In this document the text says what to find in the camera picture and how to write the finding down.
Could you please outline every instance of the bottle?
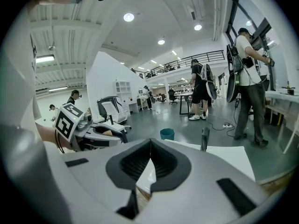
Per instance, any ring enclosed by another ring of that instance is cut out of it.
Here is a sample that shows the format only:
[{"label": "bottle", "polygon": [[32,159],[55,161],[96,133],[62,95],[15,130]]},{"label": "bottle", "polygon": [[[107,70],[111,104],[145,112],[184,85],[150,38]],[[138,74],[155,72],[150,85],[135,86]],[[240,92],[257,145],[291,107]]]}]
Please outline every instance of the bottle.
[{"label": "bottle", "polygon": [[275,81],[275,90],[278,91],[279,85],[278,85],[278,80]]}]

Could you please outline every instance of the fluorescent light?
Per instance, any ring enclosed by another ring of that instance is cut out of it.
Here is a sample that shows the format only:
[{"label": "fluorescent light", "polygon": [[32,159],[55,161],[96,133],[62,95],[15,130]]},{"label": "fluorescent light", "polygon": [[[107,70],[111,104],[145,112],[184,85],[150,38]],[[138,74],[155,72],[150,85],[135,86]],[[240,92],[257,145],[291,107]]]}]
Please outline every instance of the fluorescent light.
[{"label": "fluorescent light", "polygon": [[198,24],[194,27],[194,30],[196,30],[196,31],[199,31],[200,29],[202,29],[202,25]]},{"label": "fluorescent light", "polygon": [[163,45],[164,43],[165,43],[164,40],[159,40],[159,41],[158,41],[158,44],[159,44],[159,45]]},{"label": "fluorescent light", "polygon": [[123,16],[123,19],[127,22],[130,22],[130,21],[134,20],[134,15],[131,13],[127,13]]},{"label": "fluorescent light", "polygon": [[36,63],[54,61],[54,56],[40,56],[36,58]]},{"label": "fluorescent light", "polygon": [[49,90],[49,92],[59,91],[59,90],[65,90],[65,89],[67,89],[67,87],[61,87],[61,88],[52,89],[52,90]]},{"label": "fluorescent light", "polygon": [[269,42],[268,44],[267,44],[267,46],[270,46],[270,45],[272,45],[274,43],[274,41],[271,41],[271,42]]}]

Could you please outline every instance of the gray floor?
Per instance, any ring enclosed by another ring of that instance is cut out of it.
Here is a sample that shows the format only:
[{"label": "gray floor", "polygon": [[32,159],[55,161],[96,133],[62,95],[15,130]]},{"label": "gray floor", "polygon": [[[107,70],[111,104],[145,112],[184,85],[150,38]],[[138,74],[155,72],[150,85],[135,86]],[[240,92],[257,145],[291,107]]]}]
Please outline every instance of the gray floor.
[{"label": "gray floor", "polygon": [[[209,108],[207,121],[213,123],[215,129],[222,129],[225,122],[234,124],[234,103],[228,104],[225,99],[218,99],[212,107]],[[183,112],[187,112],[186,103],[182,104]],[[260,149],[251,145],[254,139],[253,122],[248,121],[245,132],[248,134],[244,140],[234,140],[227,136],[227,131],[216,131],[212,125],[204,120],[189,121],[186,115],[179,115],[179,103],[169,105],[168,103],[156,103],[155,111],[140,111],[132,113],[128,119],[128,124],[132,130],[128,131],[129,141],[145,138],[160,138],[160,130],[171,128],[175,131],[176,141],[199,144],[201,142],[201,131],[204,127],[210,127],[209,146],[237,147],[244,146],[249,161],[253,168],[256,182],[263,184],[275,180],[293,170],[299,161],[299,137],[296,136],[291,147],[286,154],[282,153],[284,147],[291,135],[290,130],[285,129],[280,144],[277,143],[277,137],[280,127],[265,124],[264,139],[269,141],[266,149]],[[238,110],[235,113],[235,119],[238,118]]]}]

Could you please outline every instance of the black shorts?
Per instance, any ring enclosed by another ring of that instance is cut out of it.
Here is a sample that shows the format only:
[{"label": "black shorts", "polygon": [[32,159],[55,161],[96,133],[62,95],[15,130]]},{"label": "black shorts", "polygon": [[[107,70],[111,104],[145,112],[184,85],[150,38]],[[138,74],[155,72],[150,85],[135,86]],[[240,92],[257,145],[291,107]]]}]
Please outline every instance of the black shorts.
[{"label": "black shorts", "polygon": [[205,83],[201,83],[196,87],[192,95],[192,103],[199,104],[202,100],[209,100],[209,94],[206,90]]}]

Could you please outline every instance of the white sneakers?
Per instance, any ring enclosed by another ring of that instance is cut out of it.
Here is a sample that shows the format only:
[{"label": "white sneakers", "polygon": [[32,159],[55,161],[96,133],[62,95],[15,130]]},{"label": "white sneakers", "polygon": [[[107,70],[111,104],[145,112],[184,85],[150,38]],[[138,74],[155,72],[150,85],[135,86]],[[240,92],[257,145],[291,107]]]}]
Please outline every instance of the white sneakers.
[{"label": "white sneakers", "polygon": [[194,115],[192,117],[189,118],[189,120],[198,120],[198,119],[204,119],[206,120],[206,116],[202,115]]},{"label": "white sneakers", "polygon": [[191,118],[189,118],[189,120],[197,120],[197,119],[200,119],[199,115],[194,115]]}]

